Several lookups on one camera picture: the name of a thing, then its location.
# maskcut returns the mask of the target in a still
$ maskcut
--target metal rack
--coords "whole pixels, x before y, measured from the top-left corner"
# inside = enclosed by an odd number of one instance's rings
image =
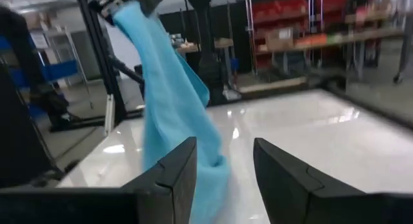
[[[79,74],[86,88],[90,107],[93,108],[85,72],[83,70],[82,64],[79,61],[79,56],[77,54],[70,32],[68,32],[65,28],[60,28],[56,30],[34,31],[30,34],[32,36],[32,43],[35,47],[34,53],[38,54],[42,62],[42,73],[45,79],[51,84],[58,79],[65,79],[69,87],[70,83],[68,82],[67,78]],[[57,45],[54,37],[60,36],[65,37],[66,43]],[[5,39],[1,41],[0,48],[6,52],[11,51],[10,46]],[[45,59],[43,58],[41,52],[45,52],[47,50],[52,50],[54,52],[57,63],[46,65]],[[67,52],[65,58],[62,57],[62,51]],[[0,57],[2,58],[2,61],[7,64],[7,61],[4,59],[4,57]],[[11,70],[10,73],[17,87],[28,87],[28,84],[20,70]]]
[[[307,8],[308,8],[308,12],[307,12],[307,18],[308,18],[308,32],[310,33],[316,33],[315,28],[317,27],[318,22],[320,22],[320,25],[323,26],[323,23],[325,21],[325,10],[324,10],[324,4],[325,4],[325,0],[308,0],[307,1]],[[257,52],[257,48],[256,48],[256,43],[254,42],[254,38],[256,38],[257,33],[254,32],[254,16],[252,13],[252,3],[253,0],[245,0],[245,4],[246,4],[246,9],[247,9],[247,22],[248,22],[248,28],[247,31],[249,33],[250,36],[250,47],[251,47],[251,52],[253,52],[253,54],[256,54]],[[411,52],[411,38],[412,38],[412,34],[413,34],[413,17],[411,12],[405,12],[405,13],[398,13],[399,16],[403,16],[403,29],[398,29],[398,31],[394,31],[393,34],[388,34],[386,36],[381,36],[381,37],[377,37],[376,39],[384,39],[384,38],[388,38],[388,37],[403,37],[403,46],[401,49],[401,56],[400,56],[400,64],[399,64],[399,72],[397,73],[397,75],[394,76],[394,82],[395,83],[399,83],[402,79],[403,79],[403,71],[405,70],[405,68],[407,67],[407,62],[409,59],[409,55]],[[351,38],[353,35],[353,33],[351,32],[351,30],[349,31],[349,34],[347,36],[344,37],[348,37]],[[359,54],[356,52],[356,48],[355,45],[357,43],[357,50],[359,52],[364,52],[365,49],[365,41],[369,40],[369,39],[374,39],[373,37],[371,38],[367,38],[365,37],[365,39],[360,39],[358,38],[357,40],[353,40],[353,42],[348,42],[346,44],[342,44],[343,47],[347,47],[349,50],[351,50],[353,52],[353,57],[351,59],[347,59],[347,76],[349,76],[350,74],[355,74],[354,77],[357,78],[358,81],[362,81],[363,80],[363,62],[364,62],[364,54]],[[319,49],[320,51],[322,50],[322,46],[315,46],[315,47],[306,47],[305,49],[288,49],[285,52],[283,52],[283,58],[282,58],[282,70],[280,70],[280,74],[284,74],[284,75],[289,75],[289,68],[288,68],[288,59],[287,59],[287,53],[286,52],[293,52],[293,51],[302,51],[304,53],[304,56],[308,56],[305,57],[306,58],[306,64],[309,64],[309,62],[313,62],[316,63],[317,65],[321,66],[321,62],[322,62],[322,57],[320,57],[318,62],[314,62],[315,58],[314,58],[314,49]],[[258,52],[258,54],[269,54],[271,53],[270,51],[268,52]],[[350,69],[350,61],[353,64],[352,66],[352,70]],[[257,62],[256,60],[252,60],[253,62],[253,68],[252,68],[252,72],[253,74],[257,75]]]

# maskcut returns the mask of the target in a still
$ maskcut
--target gray floor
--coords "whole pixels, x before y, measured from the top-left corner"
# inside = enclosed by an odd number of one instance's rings
[[[394,85],[393,77],[398,71],[400,41],[385,41],[379,68],[366,68],[363,82],[351,83],[347,93],[370,104],[384,108],[405,119],[413,121],[413,72],[408,66],[407,76],[399,85]],[[244,81],[246,84],[256,84],[257,81]],[[143,104],[139,88],[131,80],[119,80],[121,93],[128,110],[133,110]],[[102,81],[90,83],[91,101],[83,86],[74,86],[65,90],[65,96],[70,101],[70,111],[81,117],[104,115],[106,108],[106,90]],[[74,159],[83,159],[104,138],[103,127],[84,128],[60,133],[49,133],[48,121],[38,121],[43,137],[58,166],[64,168]]]

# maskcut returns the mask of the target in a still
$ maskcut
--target glossy white tabletop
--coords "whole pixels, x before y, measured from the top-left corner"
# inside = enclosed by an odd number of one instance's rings
[[[208,108],[231,168],[216,223],[269,223],[253,164],[263,137],[365,192],[413,192],[413,135],[321,90]],[[142,173],[143,120],[120,124],[60,187],[120,187]]]

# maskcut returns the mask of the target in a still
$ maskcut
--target blue towel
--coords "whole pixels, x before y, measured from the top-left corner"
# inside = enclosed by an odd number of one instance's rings
[[[222,140],[205,112],[208,88],[172,48],[154,15],[145,17],[134,1],[114,15],[116,26],[133,42],[145,79],[144,164],[148,169],[187,137],[197,138],[197,181],[191,223],[211,223],[221,208],[230,173]]]

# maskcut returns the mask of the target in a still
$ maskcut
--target floor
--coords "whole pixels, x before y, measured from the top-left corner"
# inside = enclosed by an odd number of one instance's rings
[[[377,105],[405,119],[413,121],[413,71],[407,70],[403,82],[395,85],[392,82],[398,71],[401,41],[385,41],[382,44],[379,68],[366,68],[365,80],[348,85],[347,93],[363,101]],[[245,82],[251,85],[256,81]],[[138,86],[131,80],[119,80],[121,93],[128,110],[143,104]],[[70,111],[81,117],[104,115],[106,108],[106,90],[102,81],[89,84],[91,98],[83,86],[74,86],[65,90],[70,101]],[[85,128],[60,133],[47,131],[48,121],[38,120],[43,137],[55,157],[58,166],[64,168],[75,159],[83,159],[103,139],[103,127]]]
[[[212,215],[215,212],[211,207],[221,206],[215,221],[203,223],[269,223],[254,170],[256,137],[360,191],[413,192],[413,179],[409,179],[413,172],[405,170],[413,166],[411,131],[323,90],[211,107],[207,114],[220,133],[221,152],[230,174],[223,178],[221,172],[227,168],[201,165],[203,170],[198,172],[207,173],[200,181],[208,177],[208,183],[215,187],[202,190],[203,196],[198,199],[203,200],[194,202],[193,210],[202,205],[203,214]],[[153,158],[158,158],[157,153],[142,146],[144,124],[143,119],[122,122],[59,187],[121,187],[141,175],[145,171],[143,159],[153,165]],[[210,149],[209,143],[205,136],[200,137],[198,152]],[[209,151],[208,158],[214,158]],[[228,188],[223,185],[226,178]],[[285,192],[283,198],[299,200],[287,188]],[[201,223],[196,221],[196,212],[192,218],[191,223]]]

